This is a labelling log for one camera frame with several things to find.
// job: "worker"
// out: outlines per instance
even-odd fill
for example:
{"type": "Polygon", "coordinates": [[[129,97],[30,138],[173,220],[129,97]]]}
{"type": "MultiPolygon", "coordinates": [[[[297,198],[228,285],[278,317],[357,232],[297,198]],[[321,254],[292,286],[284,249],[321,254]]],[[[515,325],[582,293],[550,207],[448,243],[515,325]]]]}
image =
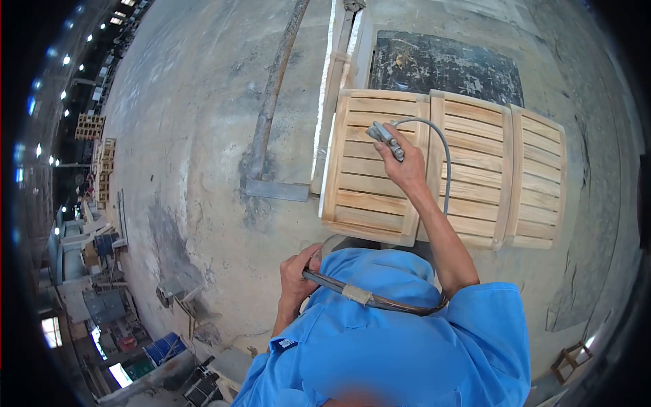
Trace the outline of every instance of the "worker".
{"type": "Polygon", "coordinates": [[[517,286],[480,283],[470,254],[426,185],[421,150],[390,124],[384,127],[404,150],[404,161],[383,143],[375,143],[375,149],[389,178],[420,215],[448,306],[418,316],[361,305],[319,287],[303,277],[305,267],[411,305],[433,307],[441,295],[432,265],[413,253],[348,239],[321,259],[322,244],[313,244],[280,265],[281,295],[269,350],[253,360],[233,406],[525,402],[531,359],[517,286]]]}

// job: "window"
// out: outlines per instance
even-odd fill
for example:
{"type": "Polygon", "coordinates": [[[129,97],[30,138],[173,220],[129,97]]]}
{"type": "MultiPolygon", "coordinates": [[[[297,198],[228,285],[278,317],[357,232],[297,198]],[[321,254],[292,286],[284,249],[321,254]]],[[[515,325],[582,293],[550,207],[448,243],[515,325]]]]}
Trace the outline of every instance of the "window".
{"type": "Polygon", "coordinates": [[[41,320],[43,334],[50,348],[58,348],[63,344],[61,341],[61,330],[59,329],[59,318],[53,317],[41,320]]]}

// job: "wooden frame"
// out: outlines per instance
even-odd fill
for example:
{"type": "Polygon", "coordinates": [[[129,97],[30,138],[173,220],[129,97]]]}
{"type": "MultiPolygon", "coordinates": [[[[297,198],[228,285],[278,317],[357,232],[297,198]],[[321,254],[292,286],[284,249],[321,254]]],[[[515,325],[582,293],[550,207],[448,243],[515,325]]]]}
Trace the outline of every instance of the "wooden frame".
{"type": "MultiPolygon", "coordinates": [[[[404,115],[428,118],[429,110],[427,95],[359,89],[340,92],[323,194],[322,223],[328,229],[413,246],[418,213],[387,178],[373,140],[364,131],[373,120],[386,122],[404,115]]],[[[410,122],[398,128],[428,152],[426,124],[410,122]]]]}

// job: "wooden plank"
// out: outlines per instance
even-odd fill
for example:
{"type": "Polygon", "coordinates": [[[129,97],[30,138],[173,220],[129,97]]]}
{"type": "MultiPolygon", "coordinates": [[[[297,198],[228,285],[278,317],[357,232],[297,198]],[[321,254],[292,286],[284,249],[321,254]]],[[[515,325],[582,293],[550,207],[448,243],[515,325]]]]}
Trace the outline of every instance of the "wooden plank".
{"type": "Polygon", "coordinates": [[[502,128],[488,123],[465,119],[463,117],[446,115],[445,129],[468,134],[477,134],[481,137],[502,141],[502,128]]]}
{"type": "Polygon", "coordinates": [[[540,178],[545,178],[559,184],[561,183],[561,170],[559,169],[530,160],[529,158],[523,159],[522,167],[525,173],[539,176],[540,178]]]}
{"type": "MultiPolygon", "coordinates": [[[[368,111],[352,111],[346,114],[348,124],[353,126],[370,126],[374,121],[381,123],[388,123],[392,120],[403,119],[404,116],[388,115],[386,113],[373,113],[368,111]]],[[[398,130],[409,130],[414,132],[416,130],[416,122],[407,122],[398,125],[398,130]]]]}
{"type": "Polygon", "coordinates": [[[558,212],[539,208],[537,206],[520,205],[519,218],[525,221],[534,221],[556,225],[558,212]]]}
{"type": "Polygon", "coordinates": [[[527,249],[549,249],[552,245],[551,240],[531,238],[528,236],[513,236],[511,245],[515,247],[525,247],[527,249]]]}
{"type": "Polygon", "coordinates": [[[349,101],[349,97],[340,95],[337,103],[337,111],[340,114],[335,117],[329,162],[326,168],[325,188],[323,189],[324,204],[321,219],[324,221],[333,221],[335,218],[335,201],[337,199],[337,191],[339,190],[339,167],[344,155],[344,145],[346,143],[344,139],[344,135],[346,134],[345,112],[348,110],[349,101]]]}
{"type": "Polygon", "coordinates": [[[388,113],[413,117],[416,114],[416,103],[391,99],[351,98],[350,111],[368,111],[388,113]]]}
{"type": "Polygon", "coordinates": [[[561,229],[563,225],[563,218],[565,217],[565,199],[567,189],[567,176],[568,176],[568,163],[567,163],[567,144],[565,143],[565,129],[563,126],[558,125],[559,137],[561,139],[561,196],[559,197],[559,216],[556,221],[556,235],[554,236],[554,244],[557,244],[561,239],[561,229]]]}
{"type": "Polygon", "coordinates": [[[561,157],[552,154],[538,147],[525,144],[524,145],[525,158],[547,164],[550,167],[561,169],[561,157]]]}
{"type": "MultiPolygon", "coordinates": [[[[442,183],[445,183],[446,177],[447,167],[443,165],[441,168],[442,183]]],[[[502,188],[502,174],[457,164],[452,164],[452,181],[464,181],[493,188],[502,188]]]]}
{"type": "Polygon", "coordinates": [[[526,113],[523,112],[522,114],[522,126],[526,130],[529,130],[530,132],[534,132],[536,134],[540,134],[543,137],[546,137],[550,140],[555,141],[556,143],[561,142],[561,137],[559,135],[558,129],[554,127],[550,127],[546,124],[543,124],[541,122],[538,122],[537,120],[532,120],[527,115],[530,115],[532,112],[527,111],[526,113]]]}
{"type": "MultiPolygon", "coordinates": [[[[439,208],[443,210],[444,197],[439,198],[439,208]]],[[[466,216],[468,218],[484,219],[487,221],[497,220],[497,206],[487,203],[466,201],[464,199],[450,198],[448,202],[448,214],[466,216]]]]}
{"type": "Polygon", "coordinates": [[[495,222],[481,219],[462,218],[460,216],[447,216],[448,221],[458,233],[477,234],[479,236],[493,237],[495,232],[495,222]]]}
{"type": "Polygon", "coordinates": [[[525,221],[522,219],[518,222],[518,229],[516,230],[516,233],[519,236],[529,236],[541,239],[553,239],[555,232],[556,227],[553,225],[525,221]]]}
{"type": "Polygon", "coordinates": [[[504,147],[500,141],[486,139],[485,137],[479,137],[473,134],[455,132],[454,130],[445,130],[444,136],[448,146],[485,152],[498,157],[504,154],[504,147]]]}
{"type": "Polygon", "coordinates": [[[461,243],[466,247],[477,247],[478,249],[490,249],[493,244],[492,238],[475,236],[474,234],[457,233],[461,243]]]}
{"type": "Polygon", "coordinates": [[[546,193],[548,195],[553,195],[555,197],[561,196],[560,184],[527,173],[522,174],[522,188],[546,193]]]}
{"type": "Polygon", "coordinates": [[[337,206],[335,208],[335,220],[337,222],[351,223],[352,225],[362,225],[399,232],[402,230],[404,216],[337,206]]]}
{"type": "Polygon", "coordinates": [[[346,141],[344,143],[344,157],[368,158],[370,160],[382,160],[380,153],[373,147],[373,143],[357,143],[346,141]]]}
{"type": "MultiPolygon", "coordinates": [[[[368,127],[348,126],[346,128],[346,140],[363,141],[365,143],[374,142],[374,140],[366,134],[367,128],[368,127]]],[[[407,130],[401,130],[400,132],[411,144],[416,142],[414,132],[409,132],[407,130]]]]}
{"type": "Polygon", "coordinates": [[[534,147],[538,147],[541,150],[548,151],[552,154],[555,154],[556,156],[560,157],[561,156],[561,145],[556,143],[555,141],[552,141],[550,139],[546,139],[545,137],[542,137],[541,135],[535,134],[530,132],[527,129],[522,129],[522,141],[525,144],[532,145],[534,147]]]}
{"type": "Polygon", "coordinates": [[[470,167],[489,169],[491,171],[502,171],[502,159],[477,151],[464,150],[458,147],[449,147],[450,159],[454,164],[468,165],[470,167]]]}
{"type": "Polygon", "coordinates": [[[389,244],[400,244],[401,241],[401,234],[399,232],[383,231],[363,225],[349,225],[332,221],[323,221],[322,223],[328,230],[343,234],[344,236],[360,239],[368,239],[369,236],[373,236],[375,241],[389,244]]]}
{"type": "Polygon", "coordinates": [[[502,131],[504,135],[504,156],[502,158],[502,186],[499,196],[499,210],[493,235],[493,249],[498,250],[504,243],[506,224],[510,216],[516,216],[515,210],[511,212],[511,190],[514,184],[514,139],[511,110],[504,109],[502,114],[502,131]]]}
{"type": "Polygon", "coordinates": [[[384,161],[362,160],[361,158],[343,157],[341,172],[388,178],[384,171],[384,161]]]}
{"type": "Polygon", "coordinates": [[[498,112],[452,100],[445,101],[445,114],[466,117],[498,127],[502,126],[502,115],[498,112]]]}
{"type": "Polygon", "coordinates": [[[549,210],[559,210],[559,199],[546,193],[540,193],[536,191],[529,191],[528,189],[522,190],[522,200],[523,204],[537,206],[539,208],[545,208],[549,210]]]}
{"type": "Polygon", "coordinates": [[[417,93],[400,91],[378,91],[376,89],[347,89],[348,95],[353,98],[383,98],[392,100],[406,100],[416,102],[417,93]]]}
{"type": "Polygon", "coordinates": [[[341,173],[339,174],[339,188],[377,193],[392,197],[406,197],[400,187],[388,178],[374,178],[371,176],[341,173]]]}
{"type": "MultiPolygon", "coordinates": [[[[439,187],[439,195],[445,195],[445,181],[441,182],[441,186],[439,187]]],[[[452,181],[450,183],[450,197],[499,204],[500,191],[499,189],[489,188],[486,186],[478,186],[466,184],[465,182],[452,181]]]]}
{"type": "Polygon", "coordinates": [[[337,205],[352,206],[353,208],[375,210],[403,216],[405,214],[407,200],[340,189],[337,192],[337,205]]]}
{"type": "Polygon", "coordinates": [[[511,110],[511,129],[513,136],[513,179],[511,181],[511,197],[508,204],[508,217],[506,219],[505,240],[515,235],[518,227],[518,214],[521,207],[521,194],[523,182],[524,151],[522,144],[522,114],[521,109],[512,104],[506,105],[511,110]]]}

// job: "gray hose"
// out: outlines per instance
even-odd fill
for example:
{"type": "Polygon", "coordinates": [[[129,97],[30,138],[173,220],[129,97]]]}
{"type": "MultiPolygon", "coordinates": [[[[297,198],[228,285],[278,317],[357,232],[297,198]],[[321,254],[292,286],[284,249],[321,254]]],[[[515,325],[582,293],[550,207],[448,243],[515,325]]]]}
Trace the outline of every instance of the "gray hose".
{"type": "Polygon", "coordinates": [[[396,127],[399,124],[407,123],[407,122],[421,122],[427,124],[429,127],[433,128],[436,131],[436,133],[441,138],[441,141],[443,142],[443,148],[445,148],[445,161],[447,164],[447,184],[445,184],[445,200],[443,201],[443,215],[447,216],[447,205],[448,205],[448,201],[450,200],[450,179],[451,179],[450,177],[452,176],[451,175],[452,165],[450,164],[450,148],[448,148],[447,146],[447,141],[445,140],[445,136],[443,135],[441,130],[439,130],[436,124],[430,122],[429,120],[423,119],[421,117],[406,117],[404,119],[394,120],[390,122],[390,124],[396,127]]]}

